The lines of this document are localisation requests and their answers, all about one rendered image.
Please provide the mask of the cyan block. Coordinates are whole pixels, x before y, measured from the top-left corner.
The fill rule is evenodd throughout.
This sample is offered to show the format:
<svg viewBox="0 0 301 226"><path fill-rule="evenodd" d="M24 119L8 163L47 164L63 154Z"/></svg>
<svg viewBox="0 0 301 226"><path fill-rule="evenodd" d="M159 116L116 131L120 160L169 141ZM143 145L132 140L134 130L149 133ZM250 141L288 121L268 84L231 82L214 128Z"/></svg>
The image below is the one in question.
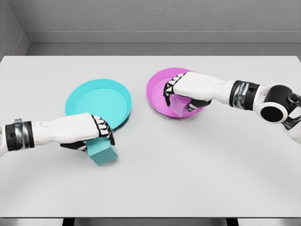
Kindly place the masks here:
<svg viewBox="0 0 301 226"><path fill-rule="evenodd" d="M98 137L86 141L87 153L89 157L97 164L102 165L118 158L115 147L106 137Z"/></svg>

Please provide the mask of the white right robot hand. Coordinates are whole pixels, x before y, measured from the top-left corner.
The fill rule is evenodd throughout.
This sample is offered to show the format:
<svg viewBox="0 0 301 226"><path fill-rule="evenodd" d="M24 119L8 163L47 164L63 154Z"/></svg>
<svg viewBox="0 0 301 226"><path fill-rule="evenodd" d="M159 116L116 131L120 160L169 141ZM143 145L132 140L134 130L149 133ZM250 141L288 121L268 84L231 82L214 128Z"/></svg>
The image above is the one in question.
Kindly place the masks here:
<svg viewBox="0 0 301 226"><path fill-rule="evenodd" d="M212 93L209 86L212 79L211 76L194 72L176 75L164 86L163 96L166 105L171 105L170 96L173 94L191 99L188 105L189 112L210 105Z"/></svg>

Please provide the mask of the pink plate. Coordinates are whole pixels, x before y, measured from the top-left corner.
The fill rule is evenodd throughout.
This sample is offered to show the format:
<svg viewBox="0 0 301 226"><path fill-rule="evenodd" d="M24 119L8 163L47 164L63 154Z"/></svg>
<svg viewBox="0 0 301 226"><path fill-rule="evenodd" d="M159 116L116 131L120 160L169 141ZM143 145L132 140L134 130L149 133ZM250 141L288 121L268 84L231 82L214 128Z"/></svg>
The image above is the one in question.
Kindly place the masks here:
<svg viewBox="0 0 301 226"><path fill-rule="evenodd" d="M170 106L166 105L165 98L163 96L164 86L169 80L171 80L176 75L187 72L189 72L189 69L177 67L167 68L157 72L149 79L146 87L146 95L149 103L155 110L157 110L159 113L165 116L173 118ZM190 112L189 117L198 114L203 109L204 108L201 107Z"/></svg>

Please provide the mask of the cyan plate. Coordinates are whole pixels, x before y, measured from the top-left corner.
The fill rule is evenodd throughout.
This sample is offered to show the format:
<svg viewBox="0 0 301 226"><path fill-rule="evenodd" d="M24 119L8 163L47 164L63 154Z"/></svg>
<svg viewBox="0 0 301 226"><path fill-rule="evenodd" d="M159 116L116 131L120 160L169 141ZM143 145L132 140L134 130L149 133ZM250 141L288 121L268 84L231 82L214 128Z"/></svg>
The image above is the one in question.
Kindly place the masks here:
<svg viewBox="0 0 301 226"><path fill-rule="evenodd" d="M112 129L121 126L132 110L132 97L121 83L96 79L78 86L67 98L67 116L90 113L106 120Z"/></svg>

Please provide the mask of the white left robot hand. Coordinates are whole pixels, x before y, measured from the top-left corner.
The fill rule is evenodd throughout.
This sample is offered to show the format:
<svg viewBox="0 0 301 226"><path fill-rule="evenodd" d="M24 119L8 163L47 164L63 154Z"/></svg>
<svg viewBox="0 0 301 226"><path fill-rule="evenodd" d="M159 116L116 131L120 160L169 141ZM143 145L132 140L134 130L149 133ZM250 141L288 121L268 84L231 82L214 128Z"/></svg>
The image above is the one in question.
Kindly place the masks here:
<svg viewBox="0 0 301 226"><path fill-rule="evenodd" d="M55 135L61 147L87 152L87 141L99 137L107 138L115 145L115 138L108 122L90 113L62 117L61 128Z"/></svg>

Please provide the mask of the pink block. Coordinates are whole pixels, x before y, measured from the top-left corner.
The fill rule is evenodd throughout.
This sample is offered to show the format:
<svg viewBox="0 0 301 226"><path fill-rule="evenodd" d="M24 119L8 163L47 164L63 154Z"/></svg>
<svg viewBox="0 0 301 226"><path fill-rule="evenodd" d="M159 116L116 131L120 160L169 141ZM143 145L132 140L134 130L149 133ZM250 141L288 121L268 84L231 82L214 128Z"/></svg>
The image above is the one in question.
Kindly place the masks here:
<svg viewBox="0 0 301 226"><path fill-rule="evenodd" d="M191 101L189 97L183 97L180 95L173 94L170 96L170 109L172 117L174 118L185 118L190 116L188 106Z"/></svg>

